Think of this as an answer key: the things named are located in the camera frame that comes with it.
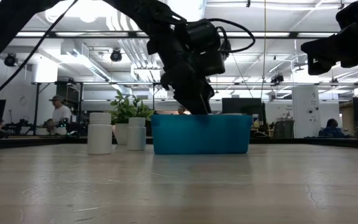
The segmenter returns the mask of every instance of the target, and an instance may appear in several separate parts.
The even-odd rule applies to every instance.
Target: blue plastic bin
[[[244,154],[251,116],[153,115],[155,154]]]

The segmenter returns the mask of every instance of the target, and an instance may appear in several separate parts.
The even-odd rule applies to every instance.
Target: hanging cable
[[[266,30],[267,30],[267,10],[266,10],[266,0],[265,0],[265,39],[264,39],[264,69],[262,73],[262,89],[260,91],[260,99],[262,99],[264,95],[264,83],[265,83],[265,66],[266,66]]]
[[[252,32],[245,28],[244,26],[240,25],[240,24],[236,24],[235,22],[231,22],[231,21],[227,21],[225,19],[208,19],[210,22],[223,22],[223,23],[226,23],[226,24],[230,24],[232,26],[235,26],[235,27],[238,27],[244,31],[247,32],[247,34],[249,35],[249,37],[252,39],[252,43],[249,44],[247,47],[244,47],[244,48],[241,48],[241,49],[237,49],[237,50],[221,50],[221,52],[224,52],[224,53],[237,53],[237,52],[242,52],[242,51],[245,51],[245,50],[248,50],[250,49],[252,46],[254,46],[254,44],[256,43],[256,39],[255,39],[255,36],[252,34]],[[225,42],[228,42],[228,37],[227,37],[227,34],[226,34],[226,31],[223,29],[223,27],[219,27],[221,30],[222,30],[222,33],[223,33],[223,39],[224,39],[224,43]]]
[[[52,31],[53,28],[65,17],[66,13],[78,2],[78,0],[74,0],[73,3],[66,9],[65,12],[63,12],[59,18],[49,27],[49,29],[45,32],[45,34],[41,37],[41,39],[38,41],[37,45],[32,49],[29,56],[23,61],[23,63],[17,68],[17,70],[9,77],[1,86],[0,86],[0,92],[5,88],[6,85],[8,85],[24,68],[24,66],[29,62],[31,57],[36,53],[38,48],[41,46],[42,42],[45,40],[45,38],[49,35],[50,31]]]
[[[247,82],[246,82],[244,76],[242,75],[242,72],[241,72],[241,70],[240,70],[240,66],[239,66],[239,64],[237,63],[237,60],[236,60],[236,58],[234,57],[234,54],[232,54],[232,56],[233,56],[234,62],[236,63],[237,69],[239,70],[240,76],[241,76],[241,78],[242,78],[242,82],[244,82],[244,83],[246,84],[246,87],[247,87],[247,90],[249,91],[249,94],[251,94],[251,97],[254,98],[254,96],[252,95],[251,90],[250,90],[249,87],[248,87],[248,84],[247,84]]]

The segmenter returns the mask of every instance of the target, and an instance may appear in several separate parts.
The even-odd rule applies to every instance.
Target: potted plant
[[[130,95],[123,96],[122,93],[117,90],[116,100],[111,102],[111,106],[114,110],[111,111],[111,122],[115,124],[114,135],[117,139],[118,145],[127,144],[127,130],[129,118],[136,115],[136,107],[129,102]]]
[[[130,97],[133,97],[132,104],[129,102]],[[129,119],[144,118],[145,120],[150,121],[154,111],[150,110],[147,105],[143,104],[141,99],[136,98],[134,95],[127,95],[124,97],[122,93],[117,90],[116,98],[116,100],[111,102],[111,106],[114,107],[114,110],[110,112],[111,121],[112,124],[115,124],[114,135],[117,139],[117,143],[125,145],[127,143]]]

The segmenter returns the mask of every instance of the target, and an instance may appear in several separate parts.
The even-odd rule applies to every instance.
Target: hat
[[[60,96],[54,96],[50,101],[60,101],[60,102],[62,102],[62,103],[64,103],[64,101],[63,101],[63,98],[62,97],[60,97]]]

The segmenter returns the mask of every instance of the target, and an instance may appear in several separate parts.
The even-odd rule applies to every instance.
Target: wooden table
[[[0,150],[0,224],[358,223],[358,149],[251,145],[155,156],[86,145]]]

